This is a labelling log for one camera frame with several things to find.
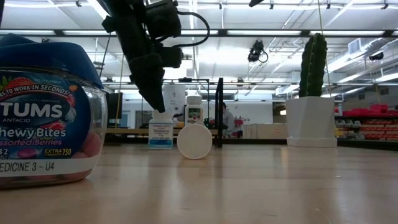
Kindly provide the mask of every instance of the white round lid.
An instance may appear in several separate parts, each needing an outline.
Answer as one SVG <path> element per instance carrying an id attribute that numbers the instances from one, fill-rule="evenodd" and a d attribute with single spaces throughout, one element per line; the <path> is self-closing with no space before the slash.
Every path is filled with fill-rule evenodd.
<path id="1" fill-rule="evenodd" d="M 187 103 L 200 105 L 201 104 L 201 96 L 199 96 L 199 95 L 187 96 Z"/>
<path id="2" fill-rule="evenodd" d="M 177 147 L 189 159 L 205 157 L 213 145 L 209 129 L 200 124 L 185 126 L 177 137 Z"/>

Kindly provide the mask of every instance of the person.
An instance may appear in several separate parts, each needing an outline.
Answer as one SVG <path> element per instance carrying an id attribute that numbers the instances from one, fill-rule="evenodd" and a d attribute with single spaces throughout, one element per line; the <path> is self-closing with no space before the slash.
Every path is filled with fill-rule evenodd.
<path id="1" fill-rule="evenodd" d="M 235 127 L 235 117 L 232 113 L 226 109 L 226 104 L 223 102 L 223 124 L 226 129 L 223 130 L 223 136 L 225 138 L 230 138 Z"/>

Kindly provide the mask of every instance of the black cable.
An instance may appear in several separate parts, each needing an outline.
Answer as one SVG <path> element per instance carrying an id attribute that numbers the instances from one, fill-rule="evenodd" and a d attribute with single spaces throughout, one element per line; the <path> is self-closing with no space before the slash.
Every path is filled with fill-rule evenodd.
<path id="1" fill-rule="evenodd" d="M 144 125 L 144 97 L 141 96 L 141 126 Z"/>
<path id="2" fill-rule="evenodd" d="M 165 40 L 165 39 L 167 39 L 167 38 L 169 38 L 170 36 L 163 36 L 163 37 L 161 37 L 161 38 L 159 38 L 159 39 L 156 39 L 156 41 L 158 41 L 158 42 L 162 42 L 163 40 Z"/>
<path id="3" fill-rule="evenodd" d="M 189 16 L 197 17 L 198 19 L 200 19 L 205 24 L 206 29 L 207 29 L 207 34 L 206 34 L 206 37 L 203 40 L 199 41 L 199 42 L 192 43 L 192 44 L 177 44 L 177 45 L 174 45 L 173 47 L 193 47 L 193 46 L 200 45 L 200 44 L 204 43 L 209 38 L 209 36 L 210 36 L 210 26 L 209 26 L 209 23 L 207 23 L 205 18 L 203 18 L 201 15 L 199 15 L 199 14 L 197 14 L 195 12 L 180 12 L 180 11 L 177 11 L 177 14 L 178 15 L 183 15 L 183 16 L 189 15 Z"/>
<path id="4" fill-rule="evenodd" d="M 100 77 L 100 78 L 101 78 L 101 76 L 102 76 L 102 71 L 104 70 L 105 57 L 106 57 L 106 53 L 107 53 L 107 51 L 108 51 L 109 41 L 111 40 L 111 36 L 112 36 L 112 33 L 109 33 L 108 42 L 106 43 L 106 47 L 105 47 L 104 58 L 102 58 L 101 71 L 99 71 L 99 77 Z"/>
<path id="5" fill-rule="evenodd" d="M 268 62 L 268 54 L 267 54 L 267 52 L 265 52 L 265 50 L 263 50 L 262 52 L 267 56 L 267 60 L 261 61 L 260 58 L 259 58 L 259 62 L 261 62 L 261 63 L 266 63 L 266 62 Z"/>

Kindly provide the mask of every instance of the tums container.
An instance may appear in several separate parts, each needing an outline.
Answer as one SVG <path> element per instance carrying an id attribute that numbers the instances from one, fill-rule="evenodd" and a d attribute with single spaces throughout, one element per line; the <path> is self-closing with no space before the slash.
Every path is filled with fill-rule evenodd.
<path id="1" fill-rule="evenodd" d="M 203 107 L 201 106 L 201 96 L 187 96 L 187 106 L 185 107 L 185 125 L 203 125 Z"/>
<path id="2" fill-rule="evenodd" d="M 84 179 L 106 132 L 98 74 L 77 44 L 0 40 L 0 189 Z"/>
<path id="3" fill-rule="evenodd" d="M 148 144 L 150 149 L 172 149 L 173 148 L 173 126 L 169 112 L 160 113 L 157 110 L 152 112 L 152 119 L 149 121 Z"/>

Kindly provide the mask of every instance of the wooden floor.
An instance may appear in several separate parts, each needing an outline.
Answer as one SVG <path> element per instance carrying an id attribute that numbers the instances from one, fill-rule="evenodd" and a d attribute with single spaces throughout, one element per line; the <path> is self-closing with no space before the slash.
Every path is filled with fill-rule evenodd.
<path id="1" fill-rule="evenodd" d="M 107 147 L 74 184 L 0 192 L 4 224 L 398 223 L 398 153 L 224 146 Z"/>

